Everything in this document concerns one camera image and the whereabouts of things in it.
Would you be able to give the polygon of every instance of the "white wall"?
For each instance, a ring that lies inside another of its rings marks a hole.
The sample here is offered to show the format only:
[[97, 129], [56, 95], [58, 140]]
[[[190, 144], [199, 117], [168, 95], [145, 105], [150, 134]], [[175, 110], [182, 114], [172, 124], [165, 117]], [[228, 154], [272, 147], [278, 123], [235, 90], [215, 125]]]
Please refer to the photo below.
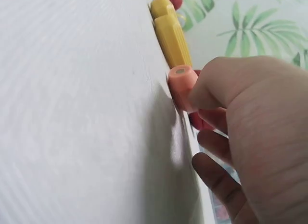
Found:
[[1, 224], [202, 222], [147, 1], [0, 0]]

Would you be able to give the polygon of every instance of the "finger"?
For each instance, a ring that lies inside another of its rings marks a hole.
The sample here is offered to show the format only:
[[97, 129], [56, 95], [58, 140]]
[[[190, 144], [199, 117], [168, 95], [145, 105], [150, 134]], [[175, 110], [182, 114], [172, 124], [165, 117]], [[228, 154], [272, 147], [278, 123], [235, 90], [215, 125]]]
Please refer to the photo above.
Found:
[[214, 160], [204, 153], [192, 158], [192, 166], [200, 178], [228, 210], [232, 220], [246, 203], [242, 187]]
[[188, 118], [192, 126], [197, 130], [214, 129], [211, 125], [209, 125], [206, 121], [204, 121], [197, 112], [190, 113], [188, 115]]
[[225, 163], [233, 166], [229, 140], [210, 130], [202, 130], [197, 136], [199, 144]]
[[231, 101], [252, 85], [298, 68], [272, 57], [219, 57], [201, 71], [190, 92], [191, 104], [199, 109], [227, 108]]
[[200, 110], [199, 116], [214, 128], [226, 135], [228, 134], [226, 109], [217, 108], [215, 110]]

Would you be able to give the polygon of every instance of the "skin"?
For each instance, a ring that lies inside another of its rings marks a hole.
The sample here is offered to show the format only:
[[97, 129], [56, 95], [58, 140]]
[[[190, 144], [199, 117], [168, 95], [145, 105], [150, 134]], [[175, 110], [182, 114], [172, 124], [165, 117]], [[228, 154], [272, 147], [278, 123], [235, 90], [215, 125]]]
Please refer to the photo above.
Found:
[[202, 130], [198, 141], [241, 185], [204, 153], [192, 164], [232, 223], [308, 223], [308, 73], [266, 56], [215, 58], [189, 100], [229, 136]]

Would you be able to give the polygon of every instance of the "toy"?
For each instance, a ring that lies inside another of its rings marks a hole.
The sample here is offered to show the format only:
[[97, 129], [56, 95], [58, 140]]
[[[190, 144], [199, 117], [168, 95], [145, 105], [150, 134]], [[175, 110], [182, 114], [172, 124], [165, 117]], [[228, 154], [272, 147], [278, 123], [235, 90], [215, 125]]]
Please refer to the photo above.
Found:
[[196, 129], [213, 129], [199, 117], [196, 108], [188, 101], [189, 92], [200, 71], [192, 70], [188, 47], [174, 6], [170, 0], [153, 0], [150, 11], [159, 44], [171, 68], [168, 84], [175, 104], [179, 109], [191, 113], [189, 119]]

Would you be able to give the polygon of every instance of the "wallpaper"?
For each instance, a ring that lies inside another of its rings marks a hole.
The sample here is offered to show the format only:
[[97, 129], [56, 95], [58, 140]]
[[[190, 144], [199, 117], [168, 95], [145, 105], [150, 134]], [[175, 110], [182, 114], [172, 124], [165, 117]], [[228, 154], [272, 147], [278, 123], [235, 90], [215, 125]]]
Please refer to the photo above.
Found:
[[195, 24], [206, 21], [208, 14], [215, 14], [225, 4], [232, 5], [228, 13], [233, 26], [217, 34], [217, 39], [228, 37], [228, 42], [221, 47], [224, 56], [272, 55], [282, 58], [286, 53], [292, 63], [308, 69], [308, 25], [301, 27], [298, 24], [303, 15], [292, 19], [284, 17], [284, 14], [277, 16], [279, 11], [287, 13], [301, 5], [308, 6], [308, 0], [275, 0], [265, 10], [260, 9], [260, 3], [254, 0], [245, 2], [246, 7], [249, 5], [248, 10], [244, 10], [238, 0], [183, 1], [179, 14], [185, 18], [184, 31], [194, 29]]

